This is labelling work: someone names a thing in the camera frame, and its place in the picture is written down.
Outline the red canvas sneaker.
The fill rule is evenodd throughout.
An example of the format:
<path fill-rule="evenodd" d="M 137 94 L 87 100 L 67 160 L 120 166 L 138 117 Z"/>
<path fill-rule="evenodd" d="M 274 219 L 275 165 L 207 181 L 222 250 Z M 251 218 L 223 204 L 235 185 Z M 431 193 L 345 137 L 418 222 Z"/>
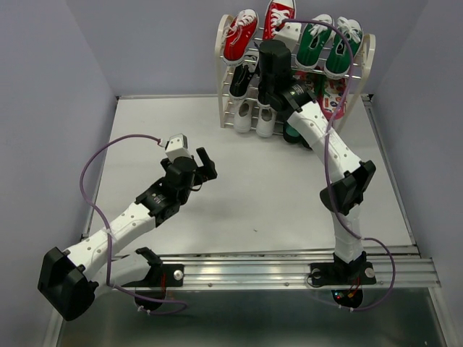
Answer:
<path fill-rule="evenodd" d="M 294 19 L 295 0 L 272 0 L 268 4 L 264 22 L 263 40 L 272 39 L 284 20 Z"/>
<path fill-rule="evenodd" d="M 258 29 L 258 14 L 254 9 L 244 9 L 226 27 L 223 60 L 228 66 L 239 65 L 244 59 L 246 47 Z"/>

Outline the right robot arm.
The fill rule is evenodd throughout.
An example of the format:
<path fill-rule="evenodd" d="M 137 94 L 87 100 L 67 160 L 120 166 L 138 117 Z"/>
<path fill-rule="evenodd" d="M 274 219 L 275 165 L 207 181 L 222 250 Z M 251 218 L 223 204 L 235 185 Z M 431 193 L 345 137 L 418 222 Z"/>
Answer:
<path fill-rule="evenodd" d="M 292 54 L 283 42 L 265 40 L 258 51 L 258 99 L 302 136 L 325 169 L 326 188 L 320 192 L 320 200 L 332 215 L 334 260 L 310 264 L 312 285 L 348 285 L 365 278 L 371 264 L 362 246 L 360 203 L 376 171 L 375 164 L 361 160 L 328 125 L 314 94 L 294 78 Z"/>

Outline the black canvas sneaker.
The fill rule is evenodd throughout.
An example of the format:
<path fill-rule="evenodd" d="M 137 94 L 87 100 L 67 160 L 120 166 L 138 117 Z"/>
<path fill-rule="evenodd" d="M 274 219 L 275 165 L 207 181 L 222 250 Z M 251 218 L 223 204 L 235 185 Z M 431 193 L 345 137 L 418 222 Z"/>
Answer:
<path fill-rule="evenodd" d="M 258 68 L 259 53 L 247 51 L 243 62 L 235 67 L 234 75 L 229 86 L 229 95 L 232 99 L 241 100 L 246 97 L 250 82 Z"/>
<path fill-rule="evenodd" d="M 266 97 L 267 93 L 267 81 L 265 77 L 259 77 L 259 83 L 258 83 L 258 105 L 265 108 L 269 106 L 269 103 L 267 101 Z"/>

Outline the white sneaker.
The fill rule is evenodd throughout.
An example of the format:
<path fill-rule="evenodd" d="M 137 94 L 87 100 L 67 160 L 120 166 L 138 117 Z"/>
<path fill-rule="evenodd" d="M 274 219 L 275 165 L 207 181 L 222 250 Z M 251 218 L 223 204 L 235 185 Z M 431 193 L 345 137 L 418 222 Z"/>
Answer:
<path fill-rule="evenodd" d="M 255 101 L 240 100 L 234 110 L 234 130 L 244 134 L 251 130 L 252 113 L 255 107 Z"/>
<path fill-rule="evenodd" d="M 277 113 L 272 108 L 260 108 L 258 113 L 258 122 L 256 133 L 263 138 L 270 137 L 274 132 Z"/>

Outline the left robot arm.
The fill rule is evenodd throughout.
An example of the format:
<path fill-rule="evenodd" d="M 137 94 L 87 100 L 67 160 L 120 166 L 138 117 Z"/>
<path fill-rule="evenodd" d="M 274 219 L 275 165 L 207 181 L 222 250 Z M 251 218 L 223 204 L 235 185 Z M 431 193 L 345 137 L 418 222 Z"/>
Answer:
<path fill-rule="evenodd" d="M 66 321 L 81 316 L 96 298 L 101 284 L 94 280 L 98 271 L 111 272 L 115 252 L 138 237 L 159 227 L 179 212 L 190 193 L 217 177 L 215 163 L 205 148 L 196 150 L 198 165 L 188 149 L 166 146 L 161 161 L 165 175 L 135 198 L 115 220 L 103 222 L 104 227 L 90 238 L 64 251 L 54 247 L 43 258 L 38 290 Z"/>

